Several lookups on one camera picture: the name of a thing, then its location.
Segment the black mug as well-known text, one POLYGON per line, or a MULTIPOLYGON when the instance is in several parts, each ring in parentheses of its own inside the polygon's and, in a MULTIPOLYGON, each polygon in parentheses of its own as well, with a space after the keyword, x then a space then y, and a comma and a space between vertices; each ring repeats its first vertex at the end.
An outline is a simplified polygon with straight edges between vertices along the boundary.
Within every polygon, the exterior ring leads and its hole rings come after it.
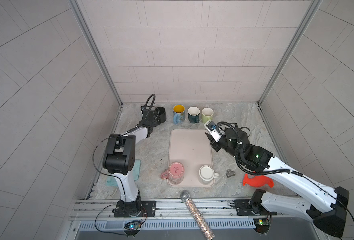
POLYGON ((167 120, 166 109, 164 107, 157 107, 156 110, 158 113, 156 120, 160 125, 167 120))

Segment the iridescent blue butterfly mug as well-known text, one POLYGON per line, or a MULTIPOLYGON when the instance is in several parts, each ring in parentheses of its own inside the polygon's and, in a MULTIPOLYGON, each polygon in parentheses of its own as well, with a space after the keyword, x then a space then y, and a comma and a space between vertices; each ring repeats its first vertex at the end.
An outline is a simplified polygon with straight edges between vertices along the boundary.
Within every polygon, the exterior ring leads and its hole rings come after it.
POLYGON ((185 121, 185 107, 182 105, 176 105, 173 108, 173 123, 175 125, 182 124, 185 121))

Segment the light green mug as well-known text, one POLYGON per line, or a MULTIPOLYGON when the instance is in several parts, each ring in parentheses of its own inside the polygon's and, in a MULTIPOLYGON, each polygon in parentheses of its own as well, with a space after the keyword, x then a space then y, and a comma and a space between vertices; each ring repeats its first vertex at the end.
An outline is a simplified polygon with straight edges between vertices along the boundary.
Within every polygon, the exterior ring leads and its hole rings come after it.
POLYGON ((205 124, 213 119, 214 111, 211 108, 202 109, 202 122, 205 124))

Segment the white mug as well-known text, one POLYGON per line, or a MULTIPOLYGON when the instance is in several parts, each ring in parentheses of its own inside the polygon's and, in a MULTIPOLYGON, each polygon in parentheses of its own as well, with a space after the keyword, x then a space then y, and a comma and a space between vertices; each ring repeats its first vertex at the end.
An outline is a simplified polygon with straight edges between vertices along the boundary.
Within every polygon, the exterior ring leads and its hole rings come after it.
POLYGON ((203 185, 209 185, 215 179, 218 179, 220 175, 211 166, 205 165, 200 168, 199 177, 203 185))

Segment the dark green mug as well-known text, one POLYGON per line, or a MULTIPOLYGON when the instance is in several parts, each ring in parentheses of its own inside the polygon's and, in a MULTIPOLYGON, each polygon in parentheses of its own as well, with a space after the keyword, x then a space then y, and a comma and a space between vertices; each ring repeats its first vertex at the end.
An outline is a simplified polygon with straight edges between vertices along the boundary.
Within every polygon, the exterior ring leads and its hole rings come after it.
POLYGON ((198 124, 200 122, 200 109, 198 107, 190 107, 188 109, 188 119, 191 124, 198 124))

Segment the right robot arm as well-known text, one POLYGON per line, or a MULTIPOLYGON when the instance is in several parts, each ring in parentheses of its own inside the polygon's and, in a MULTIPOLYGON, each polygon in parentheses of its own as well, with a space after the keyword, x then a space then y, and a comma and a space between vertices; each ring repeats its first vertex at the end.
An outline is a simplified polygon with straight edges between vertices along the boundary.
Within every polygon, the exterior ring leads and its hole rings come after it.
POLYGON ((249 205, 256 215, 283 213, 312 222, 322 232, 341 238, 349 213, 348 190, 321 184, 282 162, 266 149, 250 144, 244 127, 235 123, 207 121, 207 137, 215 151, 225 150, 235 158, 237 166, 255 177, 268 176, 297 197, 279 196, 255 190, 249 205))

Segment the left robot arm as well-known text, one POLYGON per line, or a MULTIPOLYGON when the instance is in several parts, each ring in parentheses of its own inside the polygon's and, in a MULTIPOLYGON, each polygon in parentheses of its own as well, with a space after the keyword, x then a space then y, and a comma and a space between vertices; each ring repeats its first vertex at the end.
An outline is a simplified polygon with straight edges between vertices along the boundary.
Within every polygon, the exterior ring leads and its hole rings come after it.
POLYGON ((136 145, 149 138, 153 128, 159 125, 159 110, 154 109, 156 95, 148 97, 141 108, 142 120, 124 134, 111 134, 103 157, 103 168, 113 177, 120 190, 120 200, 113 210, 114 216, 137 217, 142 213, 140 190, 135 184, 132 170, 135 166, 136 145))

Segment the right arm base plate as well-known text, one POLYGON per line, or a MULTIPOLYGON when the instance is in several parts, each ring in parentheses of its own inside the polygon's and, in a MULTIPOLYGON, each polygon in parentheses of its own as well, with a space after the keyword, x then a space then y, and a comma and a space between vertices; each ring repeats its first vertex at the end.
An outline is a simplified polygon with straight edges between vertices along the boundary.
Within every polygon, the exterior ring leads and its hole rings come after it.
POLYGON ((230 207, 236 209, 238 216, 276 216, 277 212, 267 211, 261 203, 252 202, 251 200, 234 200, 230 203, 230 207))

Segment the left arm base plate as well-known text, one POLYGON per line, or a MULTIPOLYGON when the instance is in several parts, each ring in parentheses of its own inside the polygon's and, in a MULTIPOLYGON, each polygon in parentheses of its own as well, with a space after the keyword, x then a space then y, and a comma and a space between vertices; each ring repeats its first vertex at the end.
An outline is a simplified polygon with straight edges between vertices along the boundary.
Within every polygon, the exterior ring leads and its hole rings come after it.
POLYGON ((112 210, 115 218, 139 218, 143 215, 154 217, 156 201, 124 202, 118 201, 116 208, 112 210))

